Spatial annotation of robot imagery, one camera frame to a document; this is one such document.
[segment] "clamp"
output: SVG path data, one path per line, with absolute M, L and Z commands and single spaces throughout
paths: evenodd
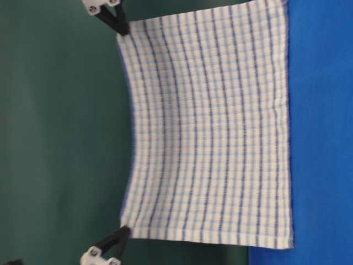
M 122 265 L 121 256 L 127 244 L 130 231 L 130 228 L 124 226 L 90 247 L 82 255 L 80 265 Z M 116 245 L 114 255 L 108 260 L 104 259 L 102 255 L 114 245 Z
M 123 0 L 82 0 L 86 11 L 114 29 L 120 35 L 125 36 L 129 33 L 129 24 L 126 21 Z M 114 16 L 104 4 L 114 7 L 116 16 Z

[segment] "blue background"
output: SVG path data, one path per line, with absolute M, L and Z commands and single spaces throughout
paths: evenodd
M 353 2 L 288 5 L 295 249 L 249 264 L 352 264 Z

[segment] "green backdrop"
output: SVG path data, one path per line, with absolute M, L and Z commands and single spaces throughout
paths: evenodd
M 126 0 L 129 20 L 243 1 Z M 115 35 L 80 0 L 0 8 L 0 264 L 78 264 L 119 227 L 129 175 Z M 130 240 L 125 264 L 246 264 L 246 248 Z

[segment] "checkered cloth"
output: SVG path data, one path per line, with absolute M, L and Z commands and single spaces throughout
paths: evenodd
M 134 154 L 132 237 L 293 247 L 282 0 L 131 22 L 117 36 Z

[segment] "white clip mount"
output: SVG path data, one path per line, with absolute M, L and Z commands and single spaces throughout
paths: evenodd
M 97 15 L 100 13 L 100 6 L 108 4 L 110 7 L 120 4 L 120 0 L 82 0 L 88 14 Z
M 101 250 L 95 246 L 90 247 L 80 260 L 80 265 L 121 265 L 121 261 L 112 257 L 108 260 L 101 257 Z

